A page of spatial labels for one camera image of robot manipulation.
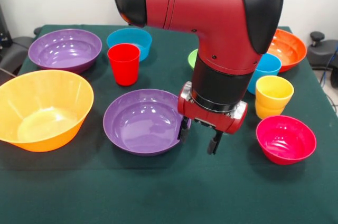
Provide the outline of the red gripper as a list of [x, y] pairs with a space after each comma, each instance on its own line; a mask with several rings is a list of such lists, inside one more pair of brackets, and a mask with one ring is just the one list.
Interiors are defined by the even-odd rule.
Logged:
[[248, 111], [248, 104], [240, 101], [234, 109], [229, 112], [217, 113], [200, 106], [192, 98], [192, 83], [186, 82], [178, 97], [177, 111], [183, 116], [177, 139], [185, 142], [189, 134], [189, 122], [191, 120], [201, 121], [215, 129], [215, 136], [210, 140], [207, 153], [215, 155], [223, 136], [223, 133], [234, 134], [241, 127]]

